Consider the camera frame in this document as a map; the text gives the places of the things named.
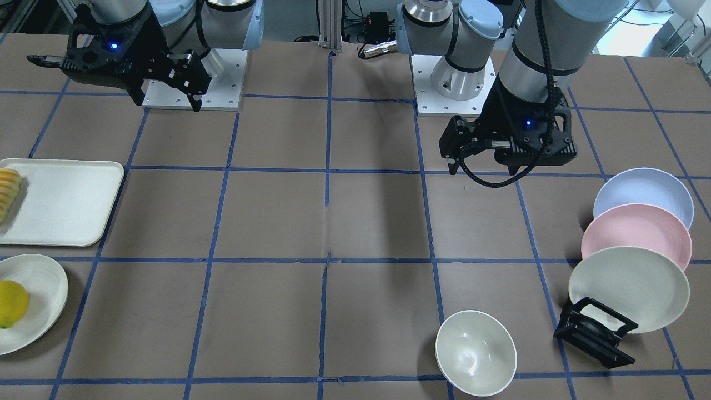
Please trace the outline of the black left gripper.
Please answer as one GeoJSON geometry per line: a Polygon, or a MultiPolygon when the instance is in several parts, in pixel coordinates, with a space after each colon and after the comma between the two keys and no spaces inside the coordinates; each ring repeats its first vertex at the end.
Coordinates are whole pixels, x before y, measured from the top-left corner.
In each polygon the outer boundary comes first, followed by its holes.
{"type": "MultiPolygon", "coordinates": [[[[572,139],[571,111],[564,106],[560,88],[554,111],[552,142],[538,162],[540,166],[562,166],[578,155],[572,139]]],[[[544,103],[528,102],[514,96],[496,78],[483,105],[482,114],[473,122],[453,116],[439,139],[442,158],[448,159],[450,175],[459,170],[459,160],[493,149],[497,163],[508,167],[528,166],[544,143],[548,117],[544,103]]]]}

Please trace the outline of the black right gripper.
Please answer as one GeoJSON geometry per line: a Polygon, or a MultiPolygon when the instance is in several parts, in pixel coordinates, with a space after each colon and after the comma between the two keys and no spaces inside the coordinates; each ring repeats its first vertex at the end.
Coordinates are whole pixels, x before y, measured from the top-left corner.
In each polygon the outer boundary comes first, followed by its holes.
{"type": "Polygon", "coordinates": [[[151,5],[109,15],[94,4],[80,4],[76,13],[63,57],[28,55],[27,61],[60,68],[77,83],[123,89],[138,106],[146,96],[145,79],[160,81],[184,93],[193,111],[200,112],[211,77],[195,51],[171,53],[151,5]]]}

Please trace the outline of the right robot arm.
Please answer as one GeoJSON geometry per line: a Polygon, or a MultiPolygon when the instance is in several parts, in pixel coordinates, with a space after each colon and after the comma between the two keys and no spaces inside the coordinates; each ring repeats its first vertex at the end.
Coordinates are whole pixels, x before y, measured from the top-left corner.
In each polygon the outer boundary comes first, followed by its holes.
{"type": "Polygon", "coordinates": [[[76,1],[66,52],[27,60],[137,106],[237,111],[264,11],[262,1],[76,1]]]}

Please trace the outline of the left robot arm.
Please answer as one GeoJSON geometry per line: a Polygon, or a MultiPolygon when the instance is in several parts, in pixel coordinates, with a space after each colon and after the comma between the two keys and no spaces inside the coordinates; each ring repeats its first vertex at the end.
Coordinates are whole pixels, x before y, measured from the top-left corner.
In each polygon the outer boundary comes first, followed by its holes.
{"type": "MultiPolygon", "coordinates": [[[[564,91],[625,1],[525,1],[525,15],[475,121],[450,119],[439,139],[449,174],[493,150],[512,177],[577,156],[564,91]]],[[[432,83],[456,101],[479,93],[504,18],[489,1],[404,1],[396,17],[401,53],[439,56],[432,83]]]]}

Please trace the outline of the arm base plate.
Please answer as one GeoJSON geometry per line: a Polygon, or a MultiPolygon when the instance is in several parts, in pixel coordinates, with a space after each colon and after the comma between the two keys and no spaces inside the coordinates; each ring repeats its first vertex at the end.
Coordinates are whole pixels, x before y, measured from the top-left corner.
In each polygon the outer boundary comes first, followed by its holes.
{"type": "MultiPolygon", "coordinates": [[[[201,97],[201,111],[239,110],[249,54],[245,50],[212,49],[202,60],[211,76],[211,83],[207,93],[201,97]]],[[[149,82],[142,106],[166,111],[192,111],[184,93],[160,81],[149,82]]]]}
{"type": "Polygon", "coordinates": [[[455,70],[443,56],[413,55],[410,61],[419,116],[477,117],[482,113],[496,76],[491,58],[475,73],[455,70]]]}

